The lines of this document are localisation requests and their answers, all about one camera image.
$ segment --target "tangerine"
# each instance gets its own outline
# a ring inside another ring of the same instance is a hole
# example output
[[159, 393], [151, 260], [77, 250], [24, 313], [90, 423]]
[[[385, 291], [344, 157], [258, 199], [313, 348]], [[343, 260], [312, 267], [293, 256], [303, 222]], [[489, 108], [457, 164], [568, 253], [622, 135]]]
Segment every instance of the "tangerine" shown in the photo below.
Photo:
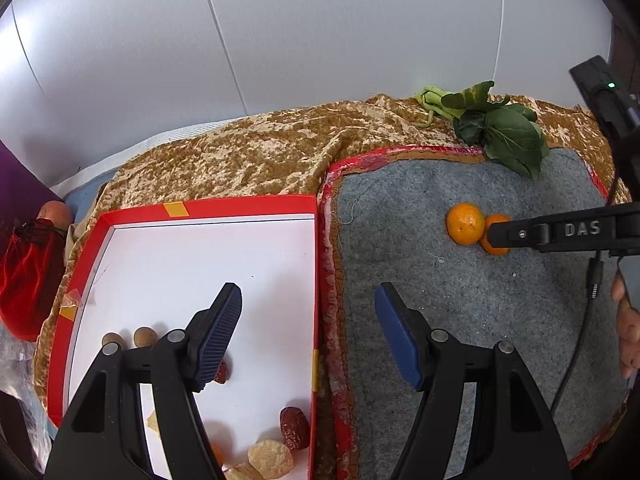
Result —
[[225, 454], [220, 449], [220, 446], [213, 442], [213, 440], [209, 440], [209, 445], [211, 446], [213, 456], [216, 457], [216, 462], [218, 462], [218, 465], [222, 467], [223, 463], [225, 463]]
[[489, 254], [492, 254], [493, 256], [502, 256], [503, 254], [506, 254], [509, 252], [508, 247], [493, 247], [489, 243], [489, 239], [487, 237], [489, 226], [491, 224], [495, 224], [498, 222], [509, 222], [509, 221], [511, 221], [511, 219], [507, 215], [503, 215], [500, 213], [494, 213], [484, 219], [484, 234], [482, 235], [482, 238], [480, 238], [480, 243], [482, 244], [482, 247], [484, 248], [484, 250], [487, 251]]
[[484, 215], [478, 206], [463, 202], [447, 214], [447, 232], [460, 245], [473, 245], [484, 233]]

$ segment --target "blue gripper pad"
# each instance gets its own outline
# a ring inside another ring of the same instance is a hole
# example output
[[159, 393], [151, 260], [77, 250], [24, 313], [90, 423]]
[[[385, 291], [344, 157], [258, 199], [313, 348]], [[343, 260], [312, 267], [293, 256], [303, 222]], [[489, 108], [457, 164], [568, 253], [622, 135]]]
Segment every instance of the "blue gripper pad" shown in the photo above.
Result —
[[191, 339], [198, 345], [197, 366], [193, 376], [195, 391], [200, 391], [216, 377], [242, 312], [240, 287], [235, 283], [225, 283], [210, 309], [205, 312]]
[[375, 307], [386, 343], [402, 378], [416, 390], [424, 381], [429, 324], [420, 312], [408, 309], [391, 283], [376, 289]]

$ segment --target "plastic bag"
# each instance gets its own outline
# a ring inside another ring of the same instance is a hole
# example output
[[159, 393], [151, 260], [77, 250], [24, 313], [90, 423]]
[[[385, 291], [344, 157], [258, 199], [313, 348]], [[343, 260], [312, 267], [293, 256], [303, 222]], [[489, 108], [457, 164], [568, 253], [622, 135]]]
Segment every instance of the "plastic bag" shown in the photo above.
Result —
[[31, 381], [35, 348], [35, 343], [16, 339], [0, 322], [0, 390], [20, 402], [34, 464], [44, 473], [51, 451], [51, 439], [47, 433], [47, 413]]

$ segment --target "finger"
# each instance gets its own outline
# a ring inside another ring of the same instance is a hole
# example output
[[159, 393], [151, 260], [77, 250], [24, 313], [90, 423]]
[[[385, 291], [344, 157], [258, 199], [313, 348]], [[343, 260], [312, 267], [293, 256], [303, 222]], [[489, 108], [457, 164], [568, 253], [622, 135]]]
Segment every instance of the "finger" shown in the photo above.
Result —
[[622, 339], [633, 343], [640, 341], [640, 314], [631, 308], [626, 298], [618, 303], [616, 331]]
[[618, 349], [620, 350], [620, 360], [624, 365], [636, 369], [640, 368], [640, 344], [620, 339]]
[[628, 379], [629, 377], [631, 377], [633, 371], [634, 369], [631, 366], [627, 366], [622, 361], [620, 361], [620, 374], [622, 375], [623, 379]]
[[611, 287], [611, 299], [613, 301], [620, 301], [624, 297], [625, 297], [625, 282], [622, 279], [622, 276], [617, 274], [616, 279], [613, 280], [613, 285]]

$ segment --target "white backdrop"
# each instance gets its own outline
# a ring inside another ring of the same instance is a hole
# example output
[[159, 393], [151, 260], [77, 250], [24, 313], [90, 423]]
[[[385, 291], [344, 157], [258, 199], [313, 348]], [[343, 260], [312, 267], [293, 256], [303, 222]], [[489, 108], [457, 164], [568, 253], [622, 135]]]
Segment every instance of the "white backdrop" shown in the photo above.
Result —
[[573, 106], [609, 41], [600, 0], [14, 0], [0, 138], [52, 185], [159, 132], [425, 84]]

